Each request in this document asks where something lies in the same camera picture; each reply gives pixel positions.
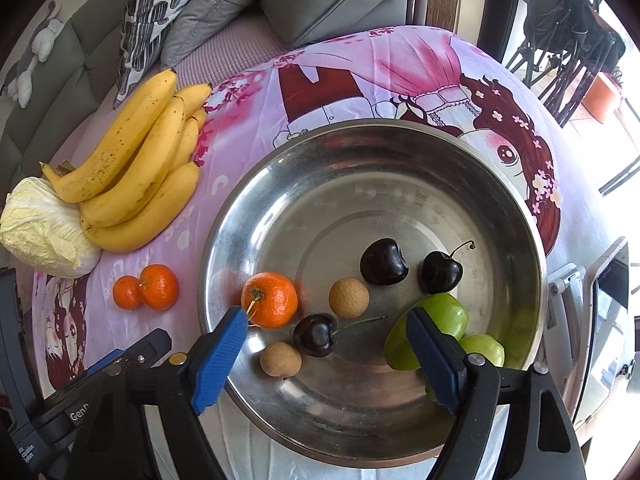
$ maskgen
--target silver screw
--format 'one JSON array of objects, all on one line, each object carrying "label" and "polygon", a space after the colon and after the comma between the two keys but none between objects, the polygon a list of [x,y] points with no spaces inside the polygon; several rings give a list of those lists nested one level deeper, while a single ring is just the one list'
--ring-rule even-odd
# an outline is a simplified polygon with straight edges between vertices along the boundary
[{"label": "silver screw", "polygon": [[119,363],[113,363],[107,366],[107,375],[110,375],[111,377],[115,377],[116,375],[119,375],[121,371],[122,371],[122,365]]},{"label": "silver screw", "polygon": [[486,362],[486,359],[482,354],[469,354],[466,358],[469,359],[471,364],[476,366],[483,366]]},{"label": "silver screw", "polygon": [[177,352],[169,357],[169,362],[174,366],[180,366],[187,362],[187,354],[184,352]]},{"label": "silver screw", "polygon": [[547,368],[544,363],[536,362],[536,363],[533,363],[533,371],[538,375],[544,375],[548,373],[549,368]]}]

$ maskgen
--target tablecloth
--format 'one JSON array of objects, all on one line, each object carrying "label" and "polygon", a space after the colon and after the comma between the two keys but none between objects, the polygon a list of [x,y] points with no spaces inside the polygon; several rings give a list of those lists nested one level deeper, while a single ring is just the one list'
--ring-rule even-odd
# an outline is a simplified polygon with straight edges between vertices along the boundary
[{"label": "tablecloth", "polygon": [[[174,351],[187,351],[200,334],[198,272],[220,206],[271,150],[325,124],[397,118],[430,124],[466,142],[500,168],[525,200],[549,272],[568,262],[588,267],[615,239],[589,177],[593,169],[572,156],[543,105],[499,63],[445,30],[380,28],[297,49],[217,86],[206,110],[194,154],[202,169],[198,187],[161,235],[129,254],[103,253],[98,266],[77,280],[36,273],[33,336],[45,393],[156,327],[171,335]],[[106,114],[93,130],[102,132],[112,118]],[[87,153],[81,142],[72,162]],[[114,306],[115,280],[150,263],[175,271],[177,303],[166,312]],[[226,394],[201,421],[225,469],[241,480],[424,478],[432,462],[379,471],[320,464],[270,440]],[[488,464],[495,463],[504,416],[495,427]]]}]

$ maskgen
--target white flower print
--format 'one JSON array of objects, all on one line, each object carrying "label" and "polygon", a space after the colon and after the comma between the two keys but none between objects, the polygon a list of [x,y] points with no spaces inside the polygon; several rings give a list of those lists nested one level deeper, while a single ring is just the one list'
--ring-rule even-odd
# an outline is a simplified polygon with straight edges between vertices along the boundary
[{"label": "white flower print", "polygon": [[560,194],[560,190],[557,187],[555,187],[551,195],[549,195],[549,199],[551,200],[551,202],[556,204],[556,207],[558,209],[560,209],[560,204],[562,203],[562,195]]},{"label": "white flower print", "polygon": [[544,191],[545,187],[549,185],[549,181],[546,178],[543,178],[540,173],[542,172],[539,171],[535,178],[531,181],[531,183],[533,184],[533,187],[539,189],[542,192]]}]

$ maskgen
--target banana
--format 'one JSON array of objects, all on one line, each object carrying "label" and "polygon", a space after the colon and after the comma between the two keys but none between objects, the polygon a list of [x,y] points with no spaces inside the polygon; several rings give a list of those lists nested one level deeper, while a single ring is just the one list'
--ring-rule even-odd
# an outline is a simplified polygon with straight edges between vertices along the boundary
[{"label": "banana", "polygon": [[184,115],[185,117],[191,117],[198,108],[209,99],[211,95],[211,86],[202,83],[199,85],[185,86],[181,90],[175,93],[176,97],[184,99]]},{"label": "banana", "polygon": [[103,191],[133,156],[166,107],[174,93],[176,78],[175,72],[168,69],[142,83],[127,98],[100,143],[76,170],[58,176],[49,164],[43,164],[42,172],[56,195],[65,202],[78,203]]},{"label": "banana", "polygon": [[182,130],[182,138],[180,138],[180,144],[175,151],[175,156],[172,161],[169,173],[177,170],[180,166],[185,165],[191,153],[196,147],[198,142],[198,120],[195,117],[190,117],[187,122],[184,123],[184,129]]},{"label": "banana", "polygon": [[135,251],[158,236],[180,214],[196,189],[199,174],[200,168],[188,162],[166,178],[158,193],[133,218],[113,227],[93,227],[81,218],[82,230],[106,251]]},{"label": "banana", "polygon": [[81,218],[95,227],[110,227],[140,211],[156,194],[172,166],[183,122],[184,102],[173,97],[122,179],[107,192],[79,204]]},{"label": "banana", "polygon": [[196,110],[191,117],[198,121],[198,131],[200,131],[207,120],[207,113],[205,109],[201,108],[200,110]]}]

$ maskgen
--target tangerine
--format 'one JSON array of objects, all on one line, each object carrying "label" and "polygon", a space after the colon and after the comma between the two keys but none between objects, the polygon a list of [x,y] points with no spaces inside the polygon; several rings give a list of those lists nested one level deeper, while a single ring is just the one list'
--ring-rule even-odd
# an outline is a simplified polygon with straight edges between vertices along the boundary
[{"label": "tangerine", "polygon": [[279,328],[296,313],[298,295],[289,278],[277,272],[260,272],[244,284],[240,305],[254,325]]},{"label": "tangerine", "polygon": [[133,310],[142,304],[140,280],[135,276],[121,276],[113,284],[113,301],[124,310]]},{"label": "tangerine", "polygon": [[180,287],[174,272],[162,264],[151,264],[140,272],[142,301],[154,310],[166,310],[178,299]]}]

